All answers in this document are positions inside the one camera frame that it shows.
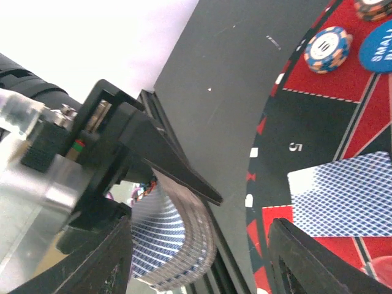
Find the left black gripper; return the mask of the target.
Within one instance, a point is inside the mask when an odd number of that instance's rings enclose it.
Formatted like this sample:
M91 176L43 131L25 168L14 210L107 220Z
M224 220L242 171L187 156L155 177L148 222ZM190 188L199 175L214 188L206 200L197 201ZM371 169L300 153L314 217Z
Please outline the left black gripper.
M51 243L73 252L112 219L111 186L143 173L122 141L143 104L106 80L79 109L37 100L59 93L52 85L1 89L2 254L44 254Z

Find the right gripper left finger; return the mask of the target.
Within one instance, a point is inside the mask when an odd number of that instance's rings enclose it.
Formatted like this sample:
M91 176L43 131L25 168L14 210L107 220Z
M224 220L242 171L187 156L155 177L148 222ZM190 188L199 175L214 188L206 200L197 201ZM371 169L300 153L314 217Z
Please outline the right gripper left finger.
M131 219L123 216L12 293L126 293L131 260Z

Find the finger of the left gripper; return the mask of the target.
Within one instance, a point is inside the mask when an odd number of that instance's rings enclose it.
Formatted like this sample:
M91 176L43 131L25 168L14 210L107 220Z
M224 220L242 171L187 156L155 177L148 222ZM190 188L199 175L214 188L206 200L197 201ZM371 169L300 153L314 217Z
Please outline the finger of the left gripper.
M175 148L166 130L157 121L137 111L134 114L137 138L134 140L134 152L152 168L187 187L201 198L221 205L220 193L198 175Z

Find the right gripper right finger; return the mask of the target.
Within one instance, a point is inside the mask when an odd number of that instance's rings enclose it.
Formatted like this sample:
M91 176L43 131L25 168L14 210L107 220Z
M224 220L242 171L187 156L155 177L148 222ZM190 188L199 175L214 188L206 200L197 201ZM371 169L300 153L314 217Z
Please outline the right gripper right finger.
M278 293L391 293L287 219L273 220L268 251Z

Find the blue card deck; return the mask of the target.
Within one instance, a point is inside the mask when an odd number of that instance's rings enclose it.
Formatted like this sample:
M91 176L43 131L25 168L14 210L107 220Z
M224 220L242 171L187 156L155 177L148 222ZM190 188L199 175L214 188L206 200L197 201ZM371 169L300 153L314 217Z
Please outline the blue card deck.
M158 292L195 282L216 256L214 226L190 189L156 172L157 184L132 207L132 278Z

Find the clear round dealer button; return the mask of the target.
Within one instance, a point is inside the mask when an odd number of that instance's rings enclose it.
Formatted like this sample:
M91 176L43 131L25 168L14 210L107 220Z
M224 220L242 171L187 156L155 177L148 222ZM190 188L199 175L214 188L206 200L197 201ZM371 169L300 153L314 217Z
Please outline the clear round dealer button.
M367 262L362 271L368 276L376 279L381 284L391 288L391 256L377 257Z

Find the blue small blind button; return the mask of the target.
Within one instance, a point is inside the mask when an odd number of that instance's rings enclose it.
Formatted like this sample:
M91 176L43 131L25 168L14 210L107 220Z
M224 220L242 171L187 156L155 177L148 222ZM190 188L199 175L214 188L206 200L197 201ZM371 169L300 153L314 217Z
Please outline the blue small blind button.
M360 46L358 57L366 70L377 74L391 73L391 20L375 28Z

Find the brown chip stack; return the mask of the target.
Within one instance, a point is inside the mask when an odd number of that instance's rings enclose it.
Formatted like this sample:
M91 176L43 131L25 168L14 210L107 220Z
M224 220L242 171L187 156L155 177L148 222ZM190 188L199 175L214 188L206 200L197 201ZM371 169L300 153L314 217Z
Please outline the brown chip stack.
M356 0L354 8L358 18L364 21L379 21L391 15L391 0Z

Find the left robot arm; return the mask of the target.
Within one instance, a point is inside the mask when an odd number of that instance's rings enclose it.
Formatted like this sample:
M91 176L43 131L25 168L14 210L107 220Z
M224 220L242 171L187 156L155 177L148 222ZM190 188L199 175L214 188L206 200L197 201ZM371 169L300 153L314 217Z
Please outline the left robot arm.
M2 253L38 260L65 226L81 230L75 249L129 210L106 197L122 181L147 182L159 171L215 205L215 188L189 165L151 103L135 100L107 80L98 81L82 105L60 87L1 56L1 88L70 115L58 126L43 121L26 154L1 177Z

